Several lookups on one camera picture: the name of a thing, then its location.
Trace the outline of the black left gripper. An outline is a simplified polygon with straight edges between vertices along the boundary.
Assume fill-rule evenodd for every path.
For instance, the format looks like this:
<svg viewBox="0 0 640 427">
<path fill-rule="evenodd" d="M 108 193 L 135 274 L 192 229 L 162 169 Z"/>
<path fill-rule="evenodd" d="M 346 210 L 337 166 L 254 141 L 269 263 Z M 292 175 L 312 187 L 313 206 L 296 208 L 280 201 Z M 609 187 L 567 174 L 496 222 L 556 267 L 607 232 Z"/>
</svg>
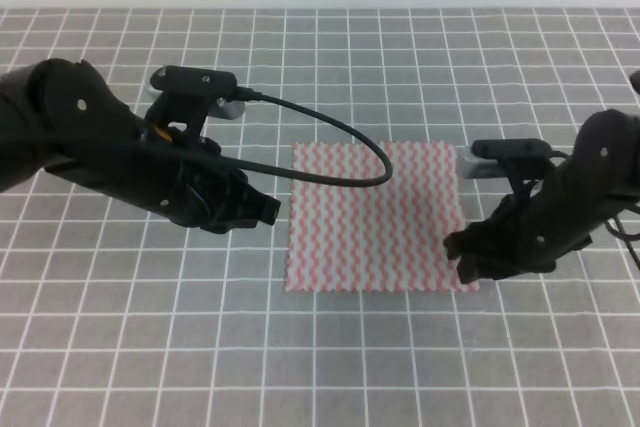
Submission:
<svg viewBox="0 0 640 427">
<path fill-rule="evenodd" d="M 211 233 L 273 226 L 281 202 L 255 193 L 247 175 L 219 163 L 213 140 L 181 131 L 142 131 L 134 150 L 134 205 L 179 226 Z"/>
</svg>

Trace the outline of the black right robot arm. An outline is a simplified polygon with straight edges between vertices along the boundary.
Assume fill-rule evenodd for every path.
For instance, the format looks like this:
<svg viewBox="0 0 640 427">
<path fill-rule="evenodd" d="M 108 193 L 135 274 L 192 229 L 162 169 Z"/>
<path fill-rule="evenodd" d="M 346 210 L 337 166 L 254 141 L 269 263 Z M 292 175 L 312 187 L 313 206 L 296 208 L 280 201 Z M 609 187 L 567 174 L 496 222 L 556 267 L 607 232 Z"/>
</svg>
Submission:
<svg viewBox="0 0 640 427">
<path fill-rule="evenodd" d="M 487 219 L 446 237 L 463 284 L 550 273 L 558 259 L 588 247 L 599 227 L 627 248 L 639 240 L 619 219 L 639 210 L 636 116 L 615 109 L 591 115 L 569 154 L 534 138 L 478 140 L 462 174 L 505 178 L 512 189 Z"/>
</svg>

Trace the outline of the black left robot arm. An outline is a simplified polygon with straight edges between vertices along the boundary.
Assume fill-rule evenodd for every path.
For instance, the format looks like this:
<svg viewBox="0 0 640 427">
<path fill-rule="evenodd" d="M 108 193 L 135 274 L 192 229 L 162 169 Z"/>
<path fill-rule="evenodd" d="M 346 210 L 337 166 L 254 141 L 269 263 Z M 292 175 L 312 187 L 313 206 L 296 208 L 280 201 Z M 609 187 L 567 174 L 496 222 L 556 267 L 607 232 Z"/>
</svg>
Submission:
<svg viewBox="0 0 640 427">
<path fill-rule="evenodd" d="M 202 129 L 235 119 L 236 77 L 165 66 L 136 115 L 88 62 L 48 59 L 1 78 L 1 187 L 45 171 L 189 228 L 214 234 L 273 224 L 279 202 L 251 186 Z"/>
</svg>

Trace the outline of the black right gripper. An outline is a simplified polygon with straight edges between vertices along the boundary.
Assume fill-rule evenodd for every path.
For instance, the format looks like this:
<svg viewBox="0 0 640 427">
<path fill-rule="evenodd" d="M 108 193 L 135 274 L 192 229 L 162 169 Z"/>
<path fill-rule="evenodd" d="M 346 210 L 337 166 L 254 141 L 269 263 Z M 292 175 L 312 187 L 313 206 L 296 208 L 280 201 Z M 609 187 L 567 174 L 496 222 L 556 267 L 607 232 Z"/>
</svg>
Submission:
<svg viewBox="0 0 640 427">
<path fill-rule="evenodd" d="M 512 195 L 469 232 L 449 234 L 443 241 L 448 260 L 460 259 L 459 281 L 502 280 L 528 273 L 551 273 L 567 253 L 591 244 L 593 220 L 574 199 L 539 192 L 520 203 Z"/>
</svg>

